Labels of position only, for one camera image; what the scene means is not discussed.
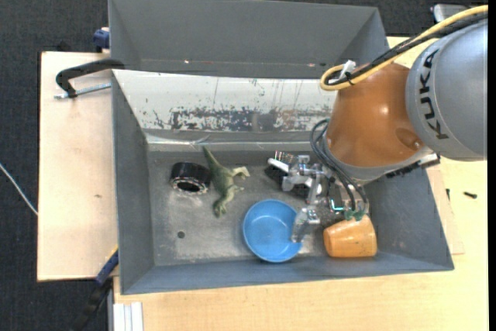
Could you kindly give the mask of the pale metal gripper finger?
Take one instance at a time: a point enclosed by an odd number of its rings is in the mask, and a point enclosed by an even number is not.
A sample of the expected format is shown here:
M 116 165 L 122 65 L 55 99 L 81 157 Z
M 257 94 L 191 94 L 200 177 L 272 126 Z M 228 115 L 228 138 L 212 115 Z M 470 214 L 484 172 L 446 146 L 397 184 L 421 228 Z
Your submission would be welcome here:
M 301 243 L 303 239 L 321 223 L 315 206 L 307 206 L 300 209 L 294 218 L 291 241 Z
M 290 191 L 297 184 L 304 184 L 310 175 L 308 163 L 309 155 L 298 155 L 288 163 L 287 176 L 283 177 L 281 187 L 283 191 Z

